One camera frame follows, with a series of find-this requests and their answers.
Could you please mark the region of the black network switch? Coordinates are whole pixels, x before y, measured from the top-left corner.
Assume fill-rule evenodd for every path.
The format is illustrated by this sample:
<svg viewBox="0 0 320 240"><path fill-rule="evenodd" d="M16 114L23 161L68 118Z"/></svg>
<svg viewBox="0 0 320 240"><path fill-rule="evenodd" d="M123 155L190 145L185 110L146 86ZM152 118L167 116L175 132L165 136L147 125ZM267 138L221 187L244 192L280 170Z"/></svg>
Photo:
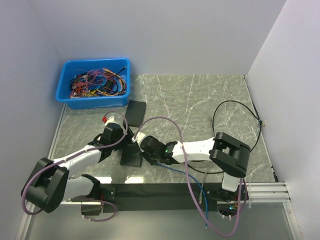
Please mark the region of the black network switch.
<svg viewBox="0 0 320 240"><path fill-rule="evenodd" d="M142 101L130 100L125 112L125 119L130 127L138 128L144 121L147 104Z"/></svg>
<svg viewBox="0 0 320 240"><path fill-rule="evenodd" d="M120 165L136 168L140 168L142 166L142 156L140 155L140 148L137 144L129 144L122 150Z"/></svg>

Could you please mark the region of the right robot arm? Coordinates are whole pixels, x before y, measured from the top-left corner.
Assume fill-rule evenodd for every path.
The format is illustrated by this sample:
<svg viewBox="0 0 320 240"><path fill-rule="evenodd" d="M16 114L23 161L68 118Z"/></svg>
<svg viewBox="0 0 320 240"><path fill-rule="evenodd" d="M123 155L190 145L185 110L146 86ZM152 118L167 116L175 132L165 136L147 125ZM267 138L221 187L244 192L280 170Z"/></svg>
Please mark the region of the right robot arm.
<svg viewBox="0 0 320 240"><path fill-rule="evenodd" d="M202 141L171 141L166 144L139 132L134 140L143 158L151 165L199 161L215 163L224 172L220 195L226 200L237 195L240 180L247 175L251 148L224 132Z"/></svg>

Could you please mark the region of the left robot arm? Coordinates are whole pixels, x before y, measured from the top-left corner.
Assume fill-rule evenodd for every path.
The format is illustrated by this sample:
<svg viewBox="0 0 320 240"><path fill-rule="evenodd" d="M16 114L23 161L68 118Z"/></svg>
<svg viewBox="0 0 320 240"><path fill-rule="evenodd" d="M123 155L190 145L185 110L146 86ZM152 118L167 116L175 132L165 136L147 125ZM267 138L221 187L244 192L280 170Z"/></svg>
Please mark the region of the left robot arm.
<svg viewBox="0 0 320 240"><path fill-rule="evenodd" d="M106 191L98 179L89 174L74 176L88 166L102 162L113 151L130 145L133 136L129 126L110 122L82 149L54 160L41 158L22 188L22 201L51 213L68 199L102 200Z"/></svg>

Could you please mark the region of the blue plastic bin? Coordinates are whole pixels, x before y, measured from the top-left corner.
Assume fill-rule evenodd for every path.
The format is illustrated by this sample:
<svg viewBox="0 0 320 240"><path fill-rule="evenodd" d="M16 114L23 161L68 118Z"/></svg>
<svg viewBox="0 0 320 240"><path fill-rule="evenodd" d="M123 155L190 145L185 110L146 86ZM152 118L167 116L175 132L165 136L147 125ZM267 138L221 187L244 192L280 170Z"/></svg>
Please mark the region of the blue plastic bin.
<svg viewBox="0 0 320 240"><path fill-rule="evenodd" d="M123 107L131 93L128 58L69 60L62 67L55 99L73 110Z"/></svg>

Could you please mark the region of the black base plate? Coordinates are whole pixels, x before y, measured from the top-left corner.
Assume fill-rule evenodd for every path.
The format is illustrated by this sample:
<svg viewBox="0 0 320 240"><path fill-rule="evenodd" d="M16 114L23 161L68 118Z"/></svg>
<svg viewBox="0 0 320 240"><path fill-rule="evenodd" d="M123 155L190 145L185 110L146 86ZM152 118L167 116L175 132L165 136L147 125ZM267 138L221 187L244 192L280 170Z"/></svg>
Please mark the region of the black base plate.
<svg viewBox="0 0 320 240"><path fill-rule="evenodd" d="M191 189L200 208L216 212L218 203L233 204L238 192L222 189L217 182L191 183ZM195 210L186 183L118 183L100 185L105 201L113 203L119 211Z"/></svg>

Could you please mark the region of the aluminium rail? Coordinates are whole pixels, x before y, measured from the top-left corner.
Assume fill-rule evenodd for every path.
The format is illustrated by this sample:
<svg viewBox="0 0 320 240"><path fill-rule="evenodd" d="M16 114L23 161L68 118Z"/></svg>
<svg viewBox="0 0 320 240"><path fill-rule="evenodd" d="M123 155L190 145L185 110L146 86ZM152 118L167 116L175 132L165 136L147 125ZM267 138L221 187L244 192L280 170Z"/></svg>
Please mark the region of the aluminium rail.
<svg viewBox="0 0 320 240"><path fill-rule="evenodd" d="M291 198L284 182L253 182L247 184L251 203L290 203Z"/></svg>

